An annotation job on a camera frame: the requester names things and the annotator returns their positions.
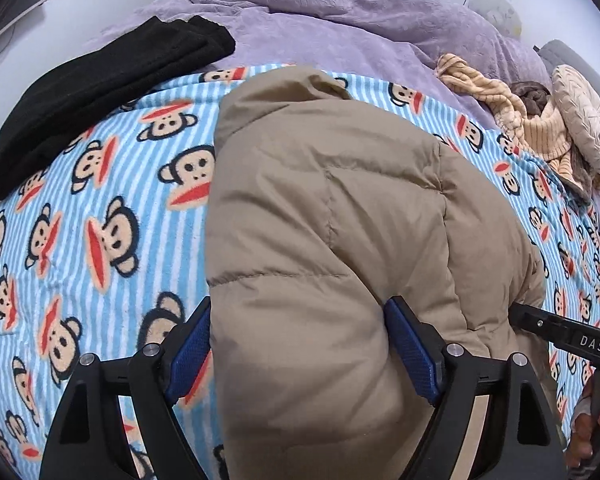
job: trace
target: black folded clothing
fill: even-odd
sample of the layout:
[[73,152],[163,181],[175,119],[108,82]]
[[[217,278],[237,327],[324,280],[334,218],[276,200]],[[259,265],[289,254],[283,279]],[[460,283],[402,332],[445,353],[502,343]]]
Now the black folded clothing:
[[0,129],[0,200],[115,108],[234,50],[234,38],[217,23],[200,16],[169,23],[154,17],[43,75]]

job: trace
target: blue gripper pad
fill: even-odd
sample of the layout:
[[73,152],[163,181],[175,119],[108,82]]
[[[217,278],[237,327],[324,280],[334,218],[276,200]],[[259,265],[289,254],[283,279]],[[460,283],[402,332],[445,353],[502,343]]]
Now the blue gripper pad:
[[171,381],[164,393],[171,404],[175,404],[180,397],[186,396],[196,380],[211,350],[210,326],[211,309],[208,308],[198,319],[194,329],[171,362]]
[[437,405],[442,392],[438,387],[440,378],[436,377],[436,365],[394,298],[384,304],[384,324],[389,342],[398,352],[416,393],[432,406]]

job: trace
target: bed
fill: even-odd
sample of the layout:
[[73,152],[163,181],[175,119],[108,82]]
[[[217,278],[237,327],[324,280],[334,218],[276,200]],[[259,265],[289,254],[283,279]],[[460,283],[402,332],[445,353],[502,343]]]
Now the bed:
[[[38,476],[45,435],[81,353],[93,351],[103,360],[131,355],[187,319],[207,294],[202,271],[206,195],[189,197],[183,206],[176,167],[193,153],[205,160],[208,183],[220,99],[248,76],[280,64],[328,71],[355,98],[439,136],[489,175],[505,196],[522,196],[515,209],[541,250],[548,279],[544,307],[600,326],[595,209],[577,202],[542,161],[514,153],[486,108],[454,94],[434,76],[438,57],[453,52],[489,77],[550,86],[532,49],[502,37],[467,8],[436,0],[157,0],[104,30],[86,50],[151,16],[174,20],[193,14],[225,25],[236,39],[235,53],[202,74],[165,82],[112,111],[39,176],[43,186],[34,196],[26,198],[23,189],[0,203],[0,239],[16,240],[4,249],[0,244],[0,450],[21,478]],[[429,103],[430,113],[445,119],[420,117],[420,106],[400,94],[402,86],[415,89],[416,101]],[[199,95],[204,98],[194,99]],[[146,129],[174,99],[188,102],[171,112],[182,114],[191,128],[155,142]],[[486,162],[476,158],[482,144],[463,133],[468,124],[483,137],[490,154]],[[136,152],[138,146],[144,151]],[[90,181],[76,180],[76,169],[94,149],[114,153],[126,164],[99,170]],[[511,187],[513,181],[522,192]],[[114,224],[118,234],[107,231]],[[104,231],[125,245],[115,266],[98,264],[97,251],[85,244],[97,242]],[[567,433],[592,368],[554,349],[548,359]],[[223,480],[227,471],[211,355],[205,370],[176,413],[206,474]],[[124,400],[122,407],[139,477],[151,478],[131,404]]]

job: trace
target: human hand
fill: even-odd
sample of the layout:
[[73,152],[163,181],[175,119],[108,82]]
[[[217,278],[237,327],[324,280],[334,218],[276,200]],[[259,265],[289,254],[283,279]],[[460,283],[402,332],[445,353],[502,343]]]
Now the human hand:
[[[582,391],[583,399],[592,395],[593,379],[592,377],[587,381],[587,385]],[[593,454],[591,435],[595,428],[595,422],[591,415],[581,413],[577,416],[571,428],[571,441],[569,442],[567,451],[564,452],[564,457],[569,468],[578,467],[581,460],[591,458]]]

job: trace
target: monkey print blanket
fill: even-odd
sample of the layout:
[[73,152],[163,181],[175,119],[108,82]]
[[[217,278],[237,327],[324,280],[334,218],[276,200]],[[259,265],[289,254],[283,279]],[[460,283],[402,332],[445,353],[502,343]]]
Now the monkey print blanket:
[[[0,202],[0,450],[38,478],[55,409],[80,354],[103,360],[160,342],[207,294],[206,199],[222,97],[267,65],[176,78],[113,111]],[[544,308],[600,326],[600,235],[547,165],[510,139],[417,90],[332,74],[350,94],[398,114],[475,164],[506,196],[544,259]],[[568,423],[589,363],[551,348]],[[210,479],[227,478],[212,356],[174,407]],[[153,476],[122,400],[141,479]]]

